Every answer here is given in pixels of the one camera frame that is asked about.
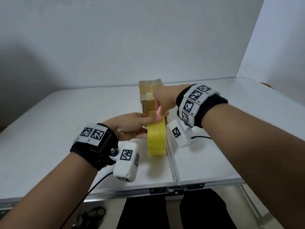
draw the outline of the white table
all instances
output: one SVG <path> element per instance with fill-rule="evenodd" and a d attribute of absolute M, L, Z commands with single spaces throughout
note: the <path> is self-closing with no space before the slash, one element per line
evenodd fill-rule
<path fill-rule="evenodd" d="M 274 90 L 246 78 L 201 82 L 218 90 L 230 104 L 305 139 L 305 108 Z M 135 111 L 141 112 L 137 86 L 63 90 L 42 100 L 0 134 L 0 208 L 19 201 L 62 161 L 86 123 Z M 169 122 L 177 117 L 175 110 L 170 113 Z M 206 135 L 197 127 L 194 132 Z M 135 141 L 147 151 L 145 139 Z M 133 183 L 107 177 L 86 201 L 146 195 L 161 187 L 243 183 L 212 140 L 198 138 L 186 148 L 179 148 L 171 136 L 167 141 L 168 156 L 143 152 Z M 103 168 L 93 185 L 112 169 Z"/>

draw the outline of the forearm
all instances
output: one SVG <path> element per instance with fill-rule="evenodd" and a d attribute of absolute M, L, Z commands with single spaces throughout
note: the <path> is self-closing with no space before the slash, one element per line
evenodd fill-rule
<path fill-rule="evenodd" d="M 0 228 L 59 228 L 96 174 L 89 162 L 70 153 L 0 221 Z"/>
<path fill-rule="evenodd" d="M 211 108 L 202 127 L 285 228 L 305 225 L 305 142 L 231 105 Z"/>

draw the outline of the yellow tape roll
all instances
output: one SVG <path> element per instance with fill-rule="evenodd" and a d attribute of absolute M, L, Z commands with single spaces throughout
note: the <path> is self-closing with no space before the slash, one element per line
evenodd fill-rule
<path fill-rule="evenodd" d="M 147 126 L 148 155 L 166 154 L 166 129 L 165 119 L 159 123 Z"/>

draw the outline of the black wrist strap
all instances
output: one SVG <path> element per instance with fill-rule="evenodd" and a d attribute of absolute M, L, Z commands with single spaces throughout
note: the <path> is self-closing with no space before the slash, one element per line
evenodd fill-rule
<path fill-rule="evenodd" d="M 185 88 L 182 92 L 180 92 L 180 94 L 178 95 L 177 99 L 176 99 L 176 104 L 177 106 L 180 106 L 182 100 L 183 100 L 183 96 L 184 94 L 191 88 L 191 86 Z M 201 105 L 200 105 L 200 108 L 198 110 L 198 113 L 196 114 L 195 116 L 195 124 L 194 126 L 197 126 L 197 127 L 200 127 L 202 128 L 201 126 L 201 121 L 204 117 L 204 115 L 212 108 L 214 107 L 215 105 L 217 104 L 227 104 L 228 103 L 228 100 L 215 94 L 215 95 L 212 95 L 210 97 L 208 97 Z"/>
<path fill-rule="evenodd" d="M 112 148 L 118 148 L 119 141 L 116 134 L 108 126 L 100 123 L 98 125 L 107 127 L 107 131 L 98 146 L 75 142 L 70 152 L 80 155 L 99 171 L 106 165 L 115 164 L 115 161 L 109 158 L 109 155 Z"/>

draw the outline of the wristband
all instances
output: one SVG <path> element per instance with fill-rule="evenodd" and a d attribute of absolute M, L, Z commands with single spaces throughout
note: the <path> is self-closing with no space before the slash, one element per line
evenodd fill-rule
<path fill-rule="evenodd" d="M 88 161 L 97 170 L 115 161 L 109 158 L 112 148 L 118 147 L 115 133 L 104 124 L 86 124 L 84 130 L 75 138 L 70 152 Z"/>
<path fill-rule="evenodd" d="M 193 84 L 185 88 L 177 97 L 177 116 L 191 128 L 200 127 L 204 115 L 215 105 L 228 103 L 220 93 L 203 84 Z"/>

